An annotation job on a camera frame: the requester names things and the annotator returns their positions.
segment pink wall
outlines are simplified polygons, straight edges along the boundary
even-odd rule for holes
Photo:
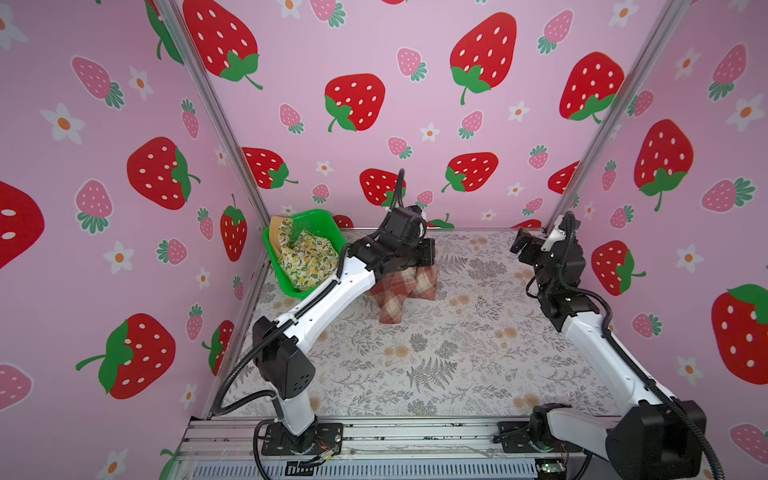
[[[491,228],[547,220],[560,199],[549,187],[558,189],[561,170],[572,173],[568,166],[597,127],[592,117],[567,117],[584,103],[582,95],[602,99],[618,89],[620,71],[631,68],[664,4],[293,0],[287,8],[272,1],[177,1],[240,145],[259,149],[250,151],[252,158],[265,155],[266,163],[252,167],[271,214],[317,207],[313,189],[323,184],[329,191],[323,208],[357,227],[373,227],[380,218],[375,204],[404,167],[406,201],[426,204],[428,196],[417,196],[433,192],[430,220],[450,214],[457,227]],[[556,48],[542,55],[539,45],[547,38]],[[233,61],[226,56],[230,49],[237,52]],[[473,65],[483,69],[479,80],[485,83],[463,73]],[[458,67],[456,79],[451,66]],[[368,85],[370,91],[362,90]],[[463,85],[481,92],[467,91],[464,105]],[[339,109],[336,102],[349,107]],[[352,124],[356,131],[349,130]],[[429,129],[437,135],[429,136]],[[531,159],[538,145],[547,150]],[[482,168],[468,168],[472,158]],[[454,179],[466,191],[448,186],[448,166],[459,173],[468,168],[469,178]],[[483,175],[485,168],[491,170]],[[361,184],[364,171],[363,182],[375,177],[370,186]],[[526,207],[532,207],[527,217]]]
[[[165,47],[157,58],[143,2],[11,0],[0,18],[0,477],[158,478],[170,459],[161,451],[203,415],[214,381],[201,343],[239,318],[233,279],[247,292],[262,258],[256,213],[232,165],[217,161],[186,68]],[[74,56],[98,65],[77,59],[73,70]],[[185,98],[195,118],[182,115]],[[140,149],[156,137],[168,140]],[[201,180],[188,201],[176,148]],[[232,194],[252,230],[237,261],[220,233]],[[171,241],[163,263],[158,245],[171,239],[186,256]],[[194,305],[203,313],[191,341]]]
[[[579,241],[592,265],[583,285],[607,297],[617,335],[644,366],[681,399],[694,399],[704,409],[707,437],[728,478],[768,476],[765,18],[765,2],[710,0],[690,7],[641,89],[653,95],[650,106],[624,117],[575,209],[583,222]],[[736,47],[725,68],[718,68],[735,45],[746,50]],[[710,100],[710,86],[729,81],[734,89]],[[611,160],[617,165],[612,184],[612,174],[604,173]],[[667,180],[647,182],[660,165]],[[681,176],[676,187],[670,183]],[[657,212],[659,186],[665,191]],[[625,205],[634,210],[631,222]],[[647,272],[631,277],[628,289],[606,280],[616,275],[603,260],[611,245],[602,246],[615,240],[631,252],[634,272]],[[622,249],[613,247],[610,254]],[[759,288],[738,288],[750,284]],[[651,314],[661,323],[658,335],[648,329]],[[700,477],[711,478],[704,471]]]

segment green plastic basket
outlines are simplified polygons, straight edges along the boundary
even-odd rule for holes
[[[291,218],[293,219],[293,238],[291,239],[291,242],[296,241],[296,238],[299,237],[302,230],[307,230],[312,235],[317,235],[318,237],[330,240],[333,249],[337,253],[340,253],[342,247],[346,244],[346,239],[341,234],[341,230],[339,230],[339,227],[336,225],[336,221],[331,217],[331,214],[325,210],[309,210],[303,214],[294,215]],[[266,252],[270,255],[270,260],[272,260],[272,267],[275,269],[275,275],[277,276],[277,282],[280,284],[280,289],[287,296],[292,296],[294,298],[306,298],[312,293],[315,290],[314,288],[302,292],[294,287],[288,279],[288,276],[283,272],[283,268],[280,266],[280,262],[277,260],[277,255],[275,255],[275,250],[272,248],[272,243],[270,242],[269,227],[264,230],[264,235],[262,235],[261,238],[264,240]]]

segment black cable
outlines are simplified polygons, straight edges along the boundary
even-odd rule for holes
[[[624,363],[627,364],[630,370],[632,370],[632,372],[637,375],[637,377],[643,382],[648,390],[650,390],[659,400],[661,400],[664,406],[674,412],[680,421],[688,428],[688,431],[691,432],[697,442],[699,442],[699,446],[701,447],[701,450],[704,452],[705,456],[707,457],[707,461],[710,464],[713,480],[724,480],[725,473],[723,472],[723,466],[720,464],[720,460],[717,458],[717,454],[712,448],[712,445],[709,443],[709,440],[707,440],[707,437],[704,435],[701,429],[699,429],[698,425],[696,425],[694,421],[691,420],[691,418],[688,416],[688,414],[684,412],[671,398],[669,398],[666,394],[664,394],[664,392],[661,391],[661,389],[659,389],[659,387],[656,386],[656,382],[645,374],[643,369],[640,368],[632,360],[631,357],[629,357],[624,349],[621,348],[621,346],[616,342],[616,339],[614,339],[611,329],[608,328],[614,315],[611,306],[608,305],[605,300],[603,300],[603,297],[597,295],[595,292],[570,286],[564,281],[563,269],[565,267],[565,261],[568,258],[568,252],[570,251],[571,246],[576,239],[576,217],[574,217],[573,212],[567,211],[565,212],[563,221],[565,222],[565,248],[563,249],[563,260],[558,264],[558,282],[566,290],[581,293],[582,295],[591,296],[603,306],[605,309],[605,317],[603,318],[603,324],[601,327],[603,337],[605,337],[611,348],[619,355]]]

